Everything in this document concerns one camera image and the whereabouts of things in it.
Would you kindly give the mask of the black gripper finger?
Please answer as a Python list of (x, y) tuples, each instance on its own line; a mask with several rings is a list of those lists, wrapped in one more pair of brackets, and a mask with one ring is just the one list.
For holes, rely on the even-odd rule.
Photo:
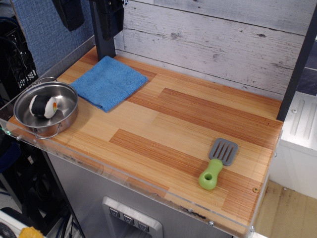
[(84, 23), (84, 15), (80, 0), (52, 0), (63, 25), (74, 31)]
[(98, 0), (97, 12), (104, 40), (108, 41), (122, 31), (124, 21), (123, 0)]

